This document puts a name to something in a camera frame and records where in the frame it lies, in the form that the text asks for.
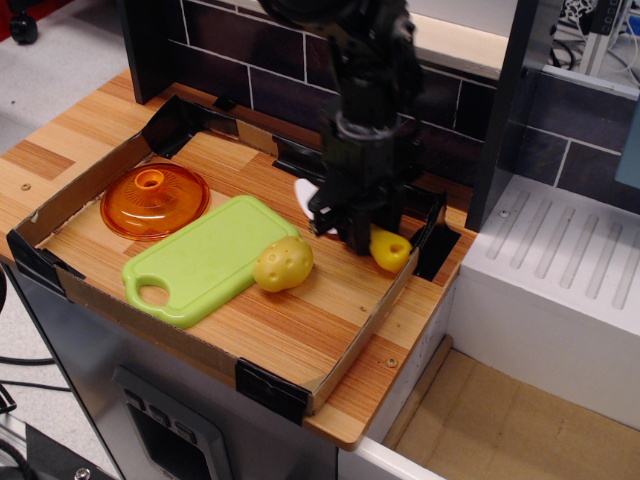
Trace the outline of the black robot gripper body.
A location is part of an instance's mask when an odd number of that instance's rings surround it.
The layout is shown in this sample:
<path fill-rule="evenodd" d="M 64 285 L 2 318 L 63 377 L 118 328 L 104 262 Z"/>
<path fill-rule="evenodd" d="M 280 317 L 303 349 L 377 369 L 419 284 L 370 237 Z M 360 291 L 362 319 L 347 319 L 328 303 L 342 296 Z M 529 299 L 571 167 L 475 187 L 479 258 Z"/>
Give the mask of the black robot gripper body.
<path fill-rule="evenodd" d="M 323 130 L 324 183 L 308 203 L 309 210 L 349 206 L 391 207 L 402 211 L 405 186 L 419 173 L 424 144 L 420 130 L 401 126 L 375 128 L 332 113 Z"/>

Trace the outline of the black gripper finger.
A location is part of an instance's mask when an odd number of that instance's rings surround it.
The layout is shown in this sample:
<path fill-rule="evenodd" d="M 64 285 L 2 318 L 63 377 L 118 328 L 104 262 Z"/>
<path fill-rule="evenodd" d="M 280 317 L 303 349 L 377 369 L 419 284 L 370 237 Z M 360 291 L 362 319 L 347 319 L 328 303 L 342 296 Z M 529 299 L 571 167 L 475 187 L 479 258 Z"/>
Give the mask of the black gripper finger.
<path fill-rule="evenodd" d="M 401 210 L 388 206 L 349 206 L 344 224 L 344 242 L 358 256 L 368 255 L 373 229 L 379 227 L 396 233 L 401 217 Z"/>
<path fill-rule="evenodd" d="M 343 207 L 324 208 L 312 213 L 310 231 L 321 236 L 325 234 L 345 238 L 347 234 L 347 209 Z"/>

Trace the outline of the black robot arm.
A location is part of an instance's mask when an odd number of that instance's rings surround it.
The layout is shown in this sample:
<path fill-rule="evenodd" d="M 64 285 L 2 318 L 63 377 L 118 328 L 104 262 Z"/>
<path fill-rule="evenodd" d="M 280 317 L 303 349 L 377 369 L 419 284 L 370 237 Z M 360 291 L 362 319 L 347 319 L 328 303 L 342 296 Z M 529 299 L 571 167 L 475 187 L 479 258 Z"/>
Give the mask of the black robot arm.
<path fill-rule="evenodd" d="M 356 254 L 370 229 L 395 232 L 416 170 L 420 141 L 401 130 L 416 115 L 423 71 L 403 1 L 264 1 L 279 23 L 324 38 L 338 96 L 322 110 L 325 178 L 308 207 L 320 235 L 336 229 Z"/>

